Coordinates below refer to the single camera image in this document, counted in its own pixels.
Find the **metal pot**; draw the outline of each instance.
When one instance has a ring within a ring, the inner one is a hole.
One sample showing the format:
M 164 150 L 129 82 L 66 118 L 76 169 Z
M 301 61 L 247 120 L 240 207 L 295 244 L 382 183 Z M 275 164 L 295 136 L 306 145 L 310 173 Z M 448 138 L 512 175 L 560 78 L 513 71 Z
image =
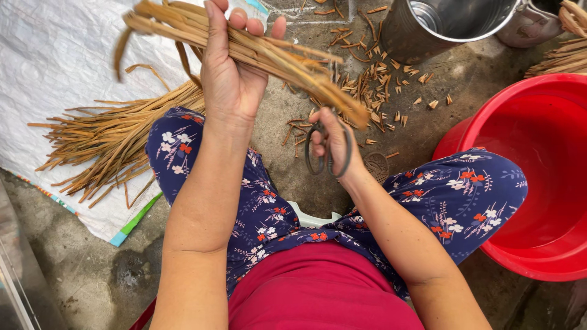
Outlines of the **metal pot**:
M 466 42 L 496 33 L 521 0 L 395 0 L 381 43 L 396 61 L 422 63 Z
M 559 0 L 522 0 L 514 17 L 499 32 L 497 37 L 506 45 L 529 48 L 560 35 L 563 31 L 558 11 Z

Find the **floral pants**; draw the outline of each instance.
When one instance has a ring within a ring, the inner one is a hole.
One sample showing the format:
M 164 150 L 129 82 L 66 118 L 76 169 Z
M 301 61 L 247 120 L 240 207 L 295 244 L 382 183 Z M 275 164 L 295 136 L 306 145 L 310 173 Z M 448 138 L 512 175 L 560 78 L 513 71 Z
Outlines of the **floral pants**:
M 146 152 L 170 205 L 190 175 L 204 121 L 203 115 L 176 107 L 151 128 Z M 488 240 L 528 192 L 519 167 L 483 147 L 390 176 L 383 188 L 434 233 L 456 264 Z M 409 296 L 358 211 L 320 228 L 301 227 L 292 207 L 272 188 L 261 155 L 248 149 L 238 214 L 228 242 L 228 297 L 243 276 L 268 255 L 326 240 L 336 240 L 363 255 L 381 270 L 398 296 Z

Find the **red bucket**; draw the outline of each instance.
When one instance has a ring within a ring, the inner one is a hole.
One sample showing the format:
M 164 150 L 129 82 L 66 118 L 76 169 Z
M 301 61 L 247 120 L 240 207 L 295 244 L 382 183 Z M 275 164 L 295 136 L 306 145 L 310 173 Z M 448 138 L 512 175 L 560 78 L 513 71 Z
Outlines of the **red bucket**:
M 476 146 L 512 160 L 528 183 L 522 206 L 483 252 L 536 280 L 587 277 L 587 76 L 543 75 L 505 88 L 448 131 L 433 158 Z

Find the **magenta shirt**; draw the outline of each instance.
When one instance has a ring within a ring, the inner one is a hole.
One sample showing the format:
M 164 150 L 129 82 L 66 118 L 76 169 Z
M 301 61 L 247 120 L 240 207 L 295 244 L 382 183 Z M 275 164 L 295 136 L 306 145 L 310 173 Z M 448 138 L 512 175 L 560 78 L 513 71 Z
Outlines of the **magenta shirt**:
M 238 283 L 230 329 L 424 329 L 365 257 L 336 241 L 273 253 Z

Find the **hand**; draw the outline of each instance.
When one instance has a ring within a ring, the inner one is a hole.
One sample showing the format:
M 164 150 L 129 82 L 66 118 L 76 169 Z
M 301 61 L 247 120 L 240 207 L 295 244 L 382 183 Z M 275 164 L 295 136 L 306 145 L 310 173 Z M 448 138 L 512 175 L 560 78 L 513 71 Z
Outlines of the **hand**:
M 251 129 L 267 86 L 267 74 L 249 65 L 236 63 L 228 56 L 227 21 L 224 18 L 228 0 L 204 1 L 204 6 L 210 24 L 201 70 L 206 122 Z M 241 8 L 232 11 L 229 21 L 236 29 L 246 28 L 253 35 L 263 35 L 261 21 L 248 19 Z M 285 18 L 282 16 L 275 20 L 271 36 L 283 39 L 284 34 Z
M 346 169 L 345 174 L 339 178 L 339 181 L 343 183 L 348 181 L 349 178 L 355 177 L 355 174 L 362 174 L 363 171 L 366 171 L 365 165 L 363 165 L 363 159 L 361 158 L 361 153 L 359 153 L 359 148 L 357 147 L 357 141 L 355 140 L 353 129 L 342 122 L 342 120 L 328 107 L 321 108 L 320 111 L 314 113 L 312 117 L 309 118 L 311 123 L 315 123 L 318 120 L 324 125 L 327 133 L 326 137 L 323 137 L 318 131 L 312 133 L 312 155 L 314 157 L 325 155 L 326 149 L 320 144 L 322 139 L 325 138 L 334 161 L 332 172 L 334 174 L 340 173 L 340 170 L 345 163 L 347 153 L 346 135 L 344 129 L 340 125 L 343 124 L 351 135 L 352 145 L 350 148 L 352 154 L 350 155 L 349 167 Z

